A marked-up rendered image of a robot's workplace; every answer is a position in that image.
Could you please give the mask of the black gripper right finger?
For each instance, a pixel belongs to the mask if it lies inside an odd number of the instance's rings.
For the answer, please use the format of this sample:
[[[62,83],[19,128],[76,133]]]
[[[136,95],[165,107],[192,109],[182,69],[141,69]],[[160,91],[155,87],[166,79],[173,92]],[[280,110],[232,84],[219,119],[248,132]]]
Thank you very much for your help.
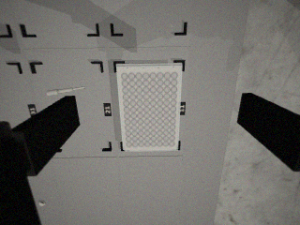
[[[300,172],[299,114],[252,93],[242,93],[237,123],[293,172]]]

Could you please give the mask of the grey deck plate with bay grid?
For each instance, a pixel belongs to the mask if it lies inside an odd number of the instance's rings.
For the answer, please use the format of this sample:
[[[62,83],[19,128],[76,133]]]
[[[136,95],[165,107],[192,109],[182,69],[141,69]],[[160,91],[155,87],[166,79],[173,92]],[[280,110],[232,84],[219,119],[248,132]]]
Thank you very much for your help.
[[[189,46],[24,49],[106,51],[116,157],[53,157],[27,176],[42,225],[214,225],[250,0],[192,0]],[[189,50],[183,156],[119,157],[109,51]],[[44,201],[43,206],[39,205]]]

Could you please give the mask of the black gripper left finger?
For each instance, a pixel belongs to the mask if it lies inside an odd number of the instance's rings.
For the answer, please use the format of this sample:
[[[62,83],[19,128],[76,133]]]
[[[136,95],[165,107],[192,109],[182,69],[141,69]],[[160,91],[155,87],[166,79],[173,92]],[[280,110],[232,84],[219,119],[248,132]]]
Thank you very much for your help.
[[[27,176],[37,176],[79,125],[75,96],[14,128],[0,122],[0,225],[41,225]]]

